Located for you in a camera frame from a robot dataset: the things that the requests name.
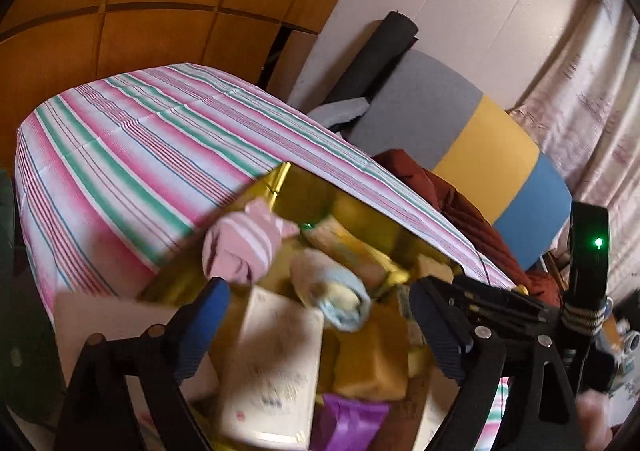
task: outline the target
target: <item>white box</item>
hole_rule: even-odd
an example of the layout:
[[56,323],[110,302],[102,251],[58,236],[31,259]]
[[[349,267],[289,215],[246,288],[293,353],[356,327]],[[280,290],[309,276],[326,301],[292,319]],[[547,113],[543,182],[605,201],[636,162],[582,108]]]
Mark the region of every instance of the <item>white box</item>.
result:
[[306,450],[324,316],[253,287],[218,401],[221,434],[251,445]]

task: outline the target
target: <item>white wall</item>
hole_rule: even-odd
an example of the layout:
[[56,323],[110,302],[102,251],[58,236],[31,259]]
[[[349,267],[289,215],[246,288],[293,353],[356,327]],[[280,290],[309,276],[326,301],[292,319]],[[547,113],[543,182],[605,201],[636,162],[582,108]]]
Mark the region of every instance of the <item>white wall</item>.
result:
[[584,1],[340,0],[288,103],[303,111],[320,104],[376,22],[397,10],[420,29],[415,49],[455,69],[503,108],[511,108]]

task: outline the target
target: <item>striped tablecloth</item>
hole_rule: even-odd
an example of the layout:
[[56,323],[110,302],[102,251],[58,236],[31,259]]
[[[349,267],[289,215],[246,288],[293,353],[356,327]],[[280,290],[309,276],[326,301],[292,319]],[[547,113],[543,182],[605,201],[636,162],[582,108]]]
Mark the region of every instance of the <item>striped tablecloth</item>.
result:
[[253,179],[291,161],[495,286],[510,280],[367,155],[252,84],[178,64],[84,84],[18,130],[24,239],[49,316],[58,290],[135,297]]

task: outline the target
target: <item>gray cushion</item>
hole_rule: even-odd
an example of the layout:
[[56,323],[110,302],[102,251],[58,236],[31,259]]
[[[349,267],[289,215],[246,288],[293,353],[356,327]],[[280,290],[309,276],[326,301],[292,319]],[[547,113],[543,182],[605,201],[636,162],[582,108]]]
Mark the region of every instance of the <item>gray cushion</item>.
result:
[[372,156],[404,149],[422,167],[433,170],[481,98],[482,92],[459,73],[409,50],[348,141]]

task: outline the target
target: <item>blue gripper pad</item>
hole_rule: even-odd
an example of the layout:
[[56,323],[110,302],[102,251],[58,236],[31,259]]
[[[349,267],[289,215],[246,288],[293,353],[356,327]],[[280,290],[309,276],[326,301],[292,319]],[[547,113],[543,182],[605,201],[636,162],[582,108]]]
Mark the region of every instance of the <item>blue gripper pad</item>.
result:
[[429,283],[430,278],[423,278],[411,285],[409,289],[409,305],[414,319],[420,326],[428,345],[433,351],[436,363],[446,377],[461,384],[466,373],[462,365],[462,355],[468,353],[473,346],[470,334],[460,331],[459,318],[462,313],[449,307],[435,287]]
[[167,323],[166,348],[178,384],[195,374],[225,316],[229,299],[228,283],[214,277],[193,303],[180,307]]

